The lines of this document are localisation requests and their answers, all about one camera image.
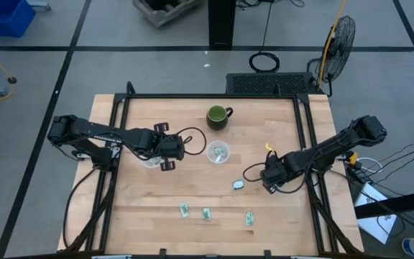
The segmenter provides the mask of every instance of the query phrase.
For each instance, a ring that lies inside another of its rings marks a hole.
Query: green mug
[[[213,106],[207,112],[207,125],[213,130],[222,130],[228,124],[228,118],[233,114],[231,107]]]

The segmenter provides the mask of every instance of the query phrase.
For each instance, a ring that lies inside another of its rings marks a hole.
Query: mug handle
[[[228,118],[233,114],[234,110],[231,107],[228,107],[225,109],[226,115],[228,115]]]

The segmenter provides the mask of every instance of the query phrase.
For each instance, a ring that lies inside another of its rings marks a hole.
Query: black electric fan
[[[317,63],[314,73],[317,75],[314,78],[313,83],[315,87],[319,89],[318,78],[322,73],[322,80],[324,83],[328,83],[330,89],[330,94],[332,95],[331,82],[336,80],[341,74],[346,62],[348,60],[349,54],[351,53],[352,43],[354,42],[354,36],[356,34],[356,23],[354,20],[345,16],[339,19],[333,35],[330,37],[328,35],[327,41],[325,42],[324,50],[328,46],[325,66],[321,65],[323,60],[323,52],[320,58],[314,58],[309,60],[306,66],[306,72],[309,72],[312,63]]]

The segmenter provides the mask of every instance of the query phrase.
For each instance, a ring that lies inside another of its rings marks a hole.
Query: blue bin
[[[27,0],[0,0],[0,36],[21,37],[33,17]]]

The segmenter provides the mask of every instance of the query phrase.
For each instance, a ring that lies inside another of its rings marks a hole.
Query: gray floor
[[[85,0],[51,0],[51,12],[39,12],[25,36],[2,38],[7,46],[68,46]],[[340,0],[305,0],[304,8],[288,1],[273,6],[267,45],[322,46]],[[400,0],[414,30],[414,1]],[[206,4],[182,19],[155,29],[130,0],[92,0],[80,46],[207,45]],[[412,47],[390,0],[351,0],[344,14],[357,25],[354,44],[362,47]],[[260,45],[267,5],[236,12],[235,45]],[[223,93],[227,73],[252,72],[253,52],[75,52],[59,93],[54,115],[88,117],[95,94],[124,91],[132,81],[139,93]],[[281,72],[299,72],[320,53],[275,52]],[[65,58],[64,52],[0,52],[19,80],[15,94],[0,103],[0,236],[39,132],[47,103]],[[259,60],[269,66],[268,60]],[[0,84],[5,84],[0,71]],[[332,113],[338,130],[351,119],[377,115],[388,129],[379,147],[359,148],[361,156],[381,159],[414,141],[414,52],[352,53],[334,83]],[[379,180],[401,163],[374,176]],[[65,201],[76,165],[45,142],[6,256],[53,253],[58,244]],[[382,182],[402,194],[414,192],[414,163]],[[385,194],[394,196],[387,190]],[[393,232],[401,228],[398,222]],[[366,251],[400,258],[410,226],[383,246],[363,234]]]

